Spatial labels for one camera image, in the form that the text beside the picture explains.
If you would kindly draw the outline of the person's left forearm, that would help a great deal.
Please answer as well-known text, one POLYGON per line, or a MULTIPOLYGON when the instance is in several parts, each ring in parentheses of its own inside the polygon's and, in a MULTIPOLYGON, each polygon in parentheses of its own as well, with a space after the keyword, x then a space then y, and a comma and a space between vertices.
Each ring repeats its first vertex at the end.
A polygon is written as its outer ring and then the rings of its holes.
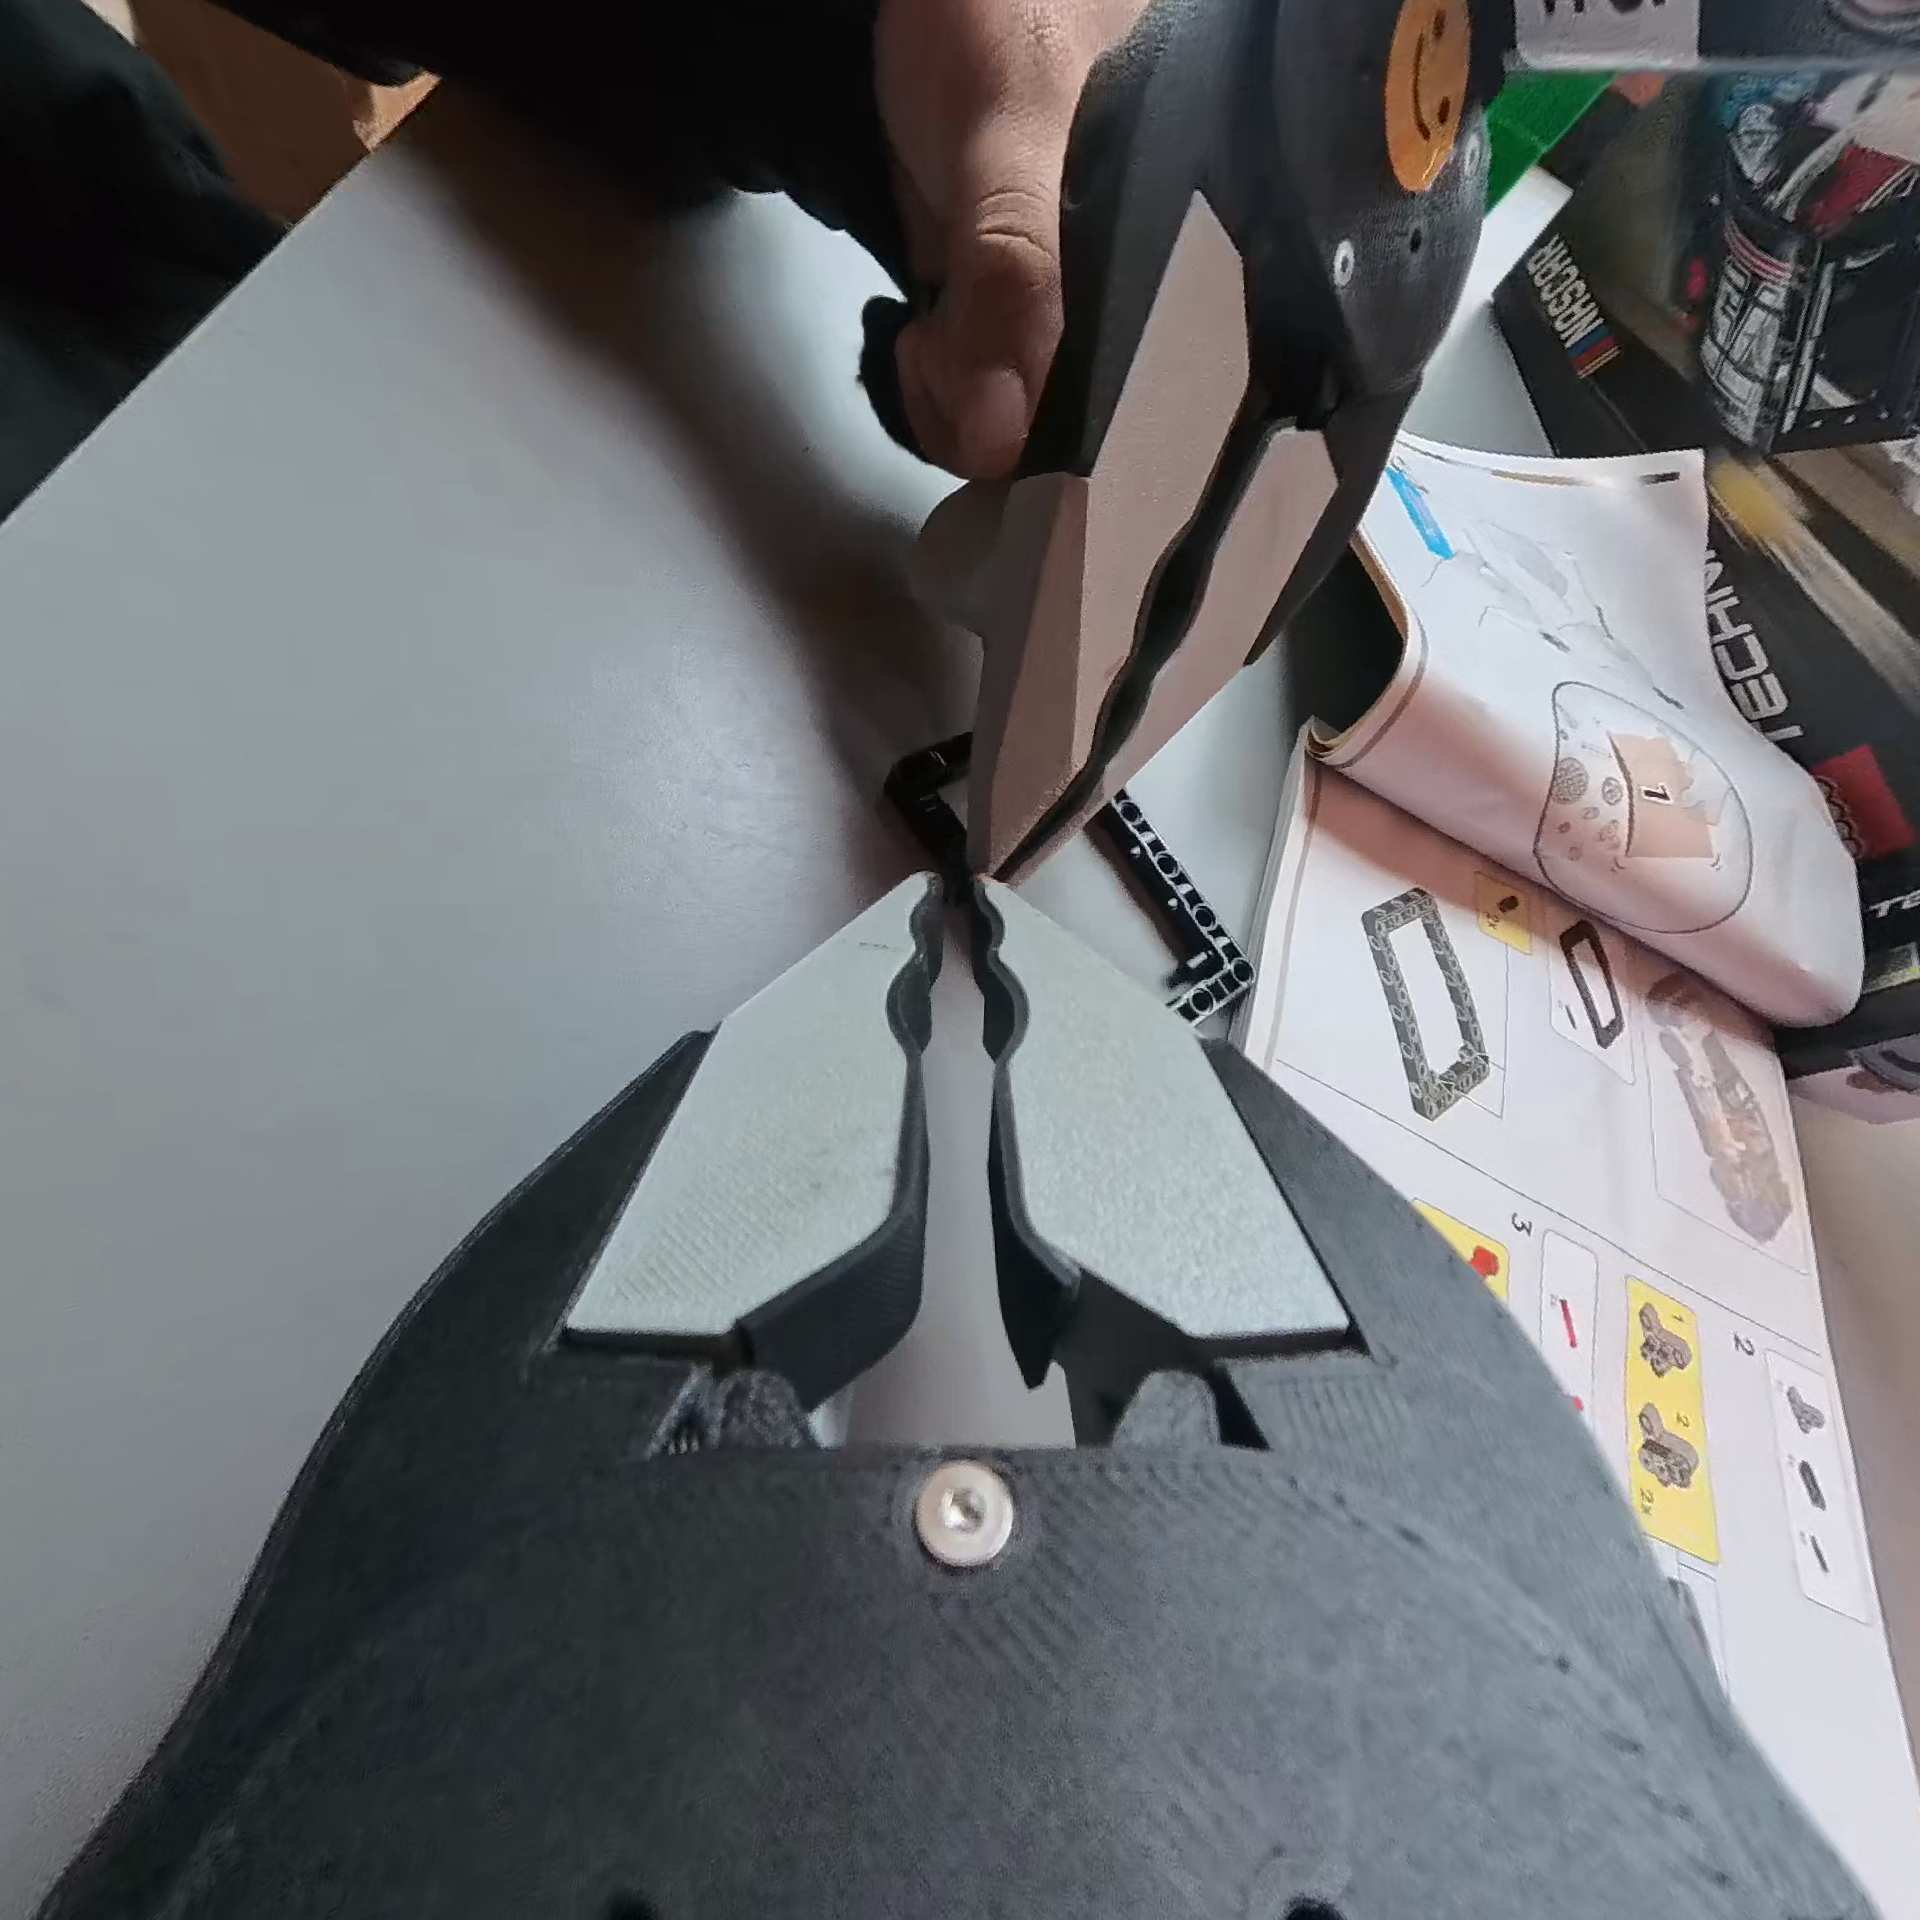
POLYGON ((873 3, 239 3, 375 84, 434 76, 671 199, 786 195, 897 241, 873 3))

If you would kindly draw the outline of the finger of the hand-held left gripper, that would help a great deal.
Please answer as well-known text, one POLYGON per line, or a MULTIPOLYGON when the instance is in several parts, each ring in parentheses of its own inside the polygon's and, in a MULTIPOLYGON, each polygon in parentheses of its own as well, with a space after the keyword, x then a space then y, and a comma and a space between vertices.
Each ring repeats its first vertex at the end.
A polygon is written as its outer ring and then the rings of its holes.
POLYGON ((1160 538, 1178 487, 1067 479, 1032 607, 998 631, 998 877, 1080 834, 1262 649, 1356 533, 1400 420, 1264 424, 1160 538))
POLYGON ((1006 877, 1090 764, 1167 553, 1247 395, 1243 267, 1191 199, 1090 473, 951 491, 918 539, 918 596, 982 642, 968 864, 1006 877))

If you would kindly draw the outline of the black zippered bag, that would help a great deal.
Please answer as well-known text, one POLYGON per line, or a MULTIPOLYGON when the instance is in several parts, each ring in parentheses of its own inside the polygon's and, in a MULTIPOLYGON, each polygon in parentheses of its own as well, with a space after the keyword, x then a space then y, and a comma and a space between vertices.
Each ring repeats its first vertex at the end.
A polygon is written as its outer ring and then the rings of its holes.
POLYGON ((2 514, 283 236, 153 59, 80 3, 6 3, 2 514))

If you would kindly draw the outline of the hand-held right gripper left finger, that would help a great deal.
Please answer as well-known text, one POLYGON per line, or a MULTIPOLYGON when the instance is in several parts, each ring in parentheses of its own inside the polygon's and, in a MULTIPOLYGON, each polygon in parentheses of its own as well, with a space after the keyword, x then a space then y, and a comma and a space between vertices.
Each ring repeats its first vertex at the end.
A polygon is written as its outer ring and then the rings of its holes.
POLYGON ((705 1036, 568 1339, 740 1363, 824 1407, 913 1331, 942 939, 944 885, 913 876, 705 1036))

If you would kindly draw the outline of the lego instruction booklet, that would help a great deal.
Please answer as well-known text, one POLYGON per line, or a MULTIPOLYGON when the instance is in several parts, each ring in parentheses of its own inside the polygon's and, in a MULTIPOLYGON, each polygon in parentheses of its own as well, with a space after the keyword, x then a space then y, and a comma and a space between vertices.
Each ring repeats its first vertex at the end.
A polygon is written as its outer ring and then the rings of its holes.
POLYGON ((1730 1692, 1887 1657, 1775 1029, 1854 861, 1712 658, 1696 452, 1404 437, 1378 696, 1288 769, 1240 1044, 1522 1322, 1730 1692))

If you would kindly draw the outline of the person's left hand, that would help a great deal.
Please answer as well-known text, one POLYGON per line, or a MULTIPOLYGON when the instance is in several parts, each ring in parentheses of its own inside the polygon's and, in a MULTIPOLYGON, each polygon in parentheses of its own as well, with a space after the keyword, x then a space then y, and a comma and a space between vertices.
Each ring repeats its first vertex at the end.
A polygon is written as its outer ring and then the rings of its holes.
POLYGON ((910 280, 897 347, 921 452, 969 482, 1018 467, 1063 337, 1062 195, 1097 59, 1145 3, 886 3, 873 79, 910 280))

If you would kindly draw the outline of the green plastic bin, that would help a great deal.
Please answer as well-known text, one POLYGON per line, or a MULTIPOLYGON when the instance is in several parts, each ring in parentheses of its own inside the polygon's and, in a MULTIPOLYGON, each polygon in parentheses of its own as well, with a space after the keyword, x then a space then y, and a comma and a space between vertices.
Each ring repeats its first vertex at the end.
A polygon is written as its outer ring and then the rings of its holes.
POLYGON ((1484 119, 1487 130, 1487 210, 1526 179, 1616 81, 1616 72, 1515 72, 1510 76, 1484 119))

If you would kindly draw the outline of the lego race car box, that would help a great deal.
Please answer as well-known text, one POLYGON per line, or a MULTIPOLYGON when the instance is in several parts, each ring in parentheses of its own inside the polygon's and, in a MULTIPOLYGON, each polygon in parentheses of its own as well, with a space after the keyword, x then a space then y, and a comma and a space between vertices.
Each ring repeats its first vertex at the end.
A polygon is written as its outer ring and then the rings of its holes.
POLYGON ((1857 859, 1858 1009, 1783 1066, 1916 1121, 1916 69, 1622 76, 1543 164, 1571 199, 1495 292, 1537 416, 1566 457, 1704 452, 1720 677, 1857 859))

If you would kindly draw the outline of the black rectangular lego frame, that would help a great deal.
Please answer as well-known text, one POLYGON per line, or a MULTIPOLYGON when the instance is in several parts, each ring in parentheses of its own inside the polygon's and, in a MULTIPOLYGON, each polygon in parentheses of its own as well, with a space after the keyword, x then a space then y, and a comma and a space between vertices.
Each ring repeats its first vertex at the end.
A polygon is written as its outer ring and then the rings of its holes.
MULTIPOLYGON (((881 788, 958 901, 972 897, 968 825, 946 793, 969 779, 969 764, 968 732, 902 756, 881 788)), ((1193 1026, 1235 1013, 1255 988, 1255 965, 1139 803, 1120 792, 1092 815, 1089 829, 1172 951, 1171 1013, 1193 1026)))

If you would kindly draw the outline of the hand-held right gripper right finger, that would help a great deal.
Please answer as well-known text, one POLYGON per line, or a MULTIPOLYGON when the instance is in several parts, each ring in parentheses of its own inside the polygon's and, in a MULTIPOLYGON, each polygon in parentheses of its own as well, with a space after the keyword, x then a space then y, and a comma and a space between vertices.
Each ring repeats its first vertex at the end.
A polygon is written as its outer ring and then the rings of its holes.
POLYGON ((979 880, 1000 1314, 1026 1386, 1336 1354, 1353 1322, 1209 1044, 1018 892, 979 880))

